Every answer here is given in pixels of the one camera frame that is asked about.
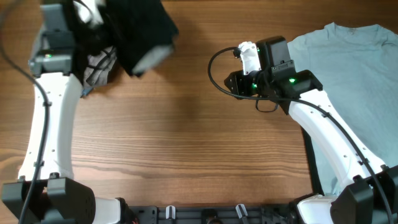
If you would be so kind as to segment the black shorts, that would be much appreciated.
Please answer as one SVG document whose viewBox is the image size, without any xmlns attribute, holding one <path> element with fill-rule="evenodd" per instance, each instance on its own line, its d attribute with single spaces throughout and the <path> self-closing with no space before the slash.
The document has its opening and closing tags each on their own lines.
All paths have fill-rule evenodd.
<svg viewBox="0 0 398 224">
<path fill-rule="evenodd" d="M 128 75 L 140 77 L 174 52 L 179 30 L 160 0 L 109 0 L 101 15 Z"/>
</svg>

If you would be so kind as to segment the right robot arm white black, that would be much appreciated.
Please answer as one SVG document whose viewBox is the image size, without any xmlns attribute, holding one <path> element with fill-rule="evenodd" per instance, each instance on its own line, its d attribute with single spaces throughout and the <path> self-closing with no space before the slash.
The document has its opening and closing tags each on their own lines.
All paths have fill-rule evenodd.
<svg viewBox="0 0 398 224">
<path fill-rule="evenodd" d="M 297 71 L 283 37 L 243 42 L 233 48 L 242 69 L 224 81 L 238 99 L 269 100 L 317 143 L 341 192 L 315 193 L 292 204 L 292 223 L 396 223 L 397 168 L 375 156 L 334 109 L 323 85 Z"/>
</svg>

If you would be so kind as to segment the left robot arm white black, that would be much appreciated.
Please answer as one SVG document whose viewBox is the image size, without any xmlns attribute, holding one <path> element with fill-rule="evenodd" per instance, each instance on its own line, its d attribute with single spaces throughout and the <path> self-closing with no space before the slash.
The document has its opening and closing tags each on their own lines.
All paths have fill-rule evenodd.
<svg viewBox="0 0 398 224">
<path fill-rule="evenodd" d="M 29 62 L 35 103 L 27 153 L 17 181 L 1 199 L 19 223 L 137 223 L 122 198 L 98 198 L 75 181 L 72 132 L 88 56 L 104 52 L 108 30 L 96 21 L 97 4 L 44 1 L 44 31 Z"/>
</svg>

